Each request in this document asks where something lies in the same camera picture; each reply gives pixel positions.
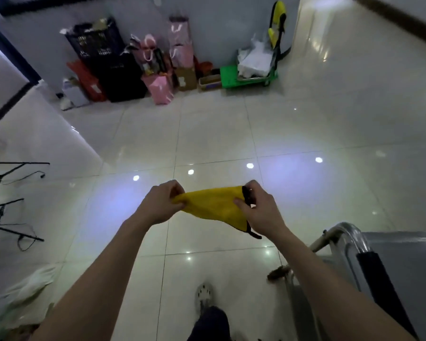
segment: cardboard box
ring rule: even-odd
[[[196,71],[193,68],[175,68],[180,91],[190,91],[197,88]]]

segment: black rubber grip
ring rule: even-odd
[[[376,304],[418,340],[379,255],[373,251],[360,253],[357,260]]]

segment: glossy floor tile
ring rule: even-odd
[[[344,220],[362,231],[426,230],[426,43],[353,0],[301,0],[292,50],[268,87],[65,112],[33,89],[0,120],[0,161],[21,160],[50,166],[5,178],[0,202],[25,200],[2,223],[45,242],[22,252],[0,231],[0,288],[46,264],[59,269],[26,321],[41,319],[151,187],[173,178],[186,191],[255,179],[306,244]],[[46,175],[11,183],[35,171]],[[268,239],[177,213],[145,236],[113,338],[186,340],[194,292],[210,281],[231,332],[295,340],[287,293],[266,281],[281,263]]]
[[[279,265],[275,248],[166,256],[158,340],[188,338],[198,318],[195,292],[203,282],[214,287],[215,304],[226,312],[231,334],[294,340],[284,283],[270,284],[266,278]]]

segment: dark pants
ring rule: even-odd
[[[230,341],[229,321],[225,312],[216,306],[207,308],[187,341]]]

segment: forearm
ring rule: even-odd
[[[289,229],[284,227],[273,238],[332,340],[414,340],[377,304],[323,263]]]
[[[135,215],[126,220],[34,333],[32,341],[110,340],[148,228]]]

